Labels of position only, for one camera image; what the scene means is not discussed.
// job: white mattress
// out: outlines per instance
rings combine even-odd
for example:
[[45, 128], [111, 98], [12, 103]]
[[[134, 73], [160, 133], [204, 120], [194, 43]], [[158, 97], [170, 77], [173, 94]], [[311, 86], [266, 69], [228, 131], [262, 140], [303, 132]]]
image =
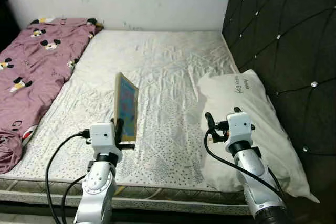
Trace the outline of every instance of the white mattress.
[[[123, 151], [118, 185], [213, 191], [200, 171], [204, 135], [196, 84], [206, 72], [237, 71], [222, 35], [215, 31], [98, 33], [20, 163], [0, 178], [43, 181], [48, 160], [67, 136], [113, 117], [119, 71], [139, 87], [139, 101], [138, 140], [134, 151]], [[71, 140], [54, 159], [50, 180], [71, 182], [84, 175], [92, 153], [84, 139]]]

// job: padded headboard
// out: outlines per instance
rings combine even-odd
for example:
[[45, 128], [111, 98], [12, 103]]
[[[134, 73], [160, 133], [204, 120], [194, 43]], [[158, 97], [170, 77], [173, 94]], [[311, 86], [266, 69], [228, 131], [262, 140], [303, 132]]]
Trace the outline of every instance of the padded headboard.
[[223, 35], [264, 83], [311, 191], [335, 189], [336, 0], [229, 0]]

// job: white pillow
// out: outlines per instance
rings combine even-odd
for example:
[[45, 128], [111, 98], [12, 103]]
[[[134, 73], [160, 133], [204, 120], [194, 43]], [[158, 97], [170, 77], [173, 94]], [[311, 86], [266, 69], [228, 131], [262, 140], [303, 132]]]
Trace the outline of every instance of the white pillow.
[[[268, 100], [265, 88], [253, 70], [242, 74], [210, 77], [206, 74], [198, 82], [198, 102], [203, 109], [201, 128], [207, 131], [205, 112], [210, 112], [215, 122], [226, 120], [234, 107], [249, 114], [256, 129], [252, 131], [253, 146], [258, 146], [262, 160], [278, 178], [283, 190], [294, 197], [304, 196], [314, 202], [318, 199], [310, 192], [306, 175], [289, 137], [282, 129], [275, 110]], [[233, 162], [224, 143], [209, 142], [217, 156]], [[209, 156], [202, 149], [202, 174], [205, 181], [219, 191], [239, 191], [243, 187], [236, 170]]]

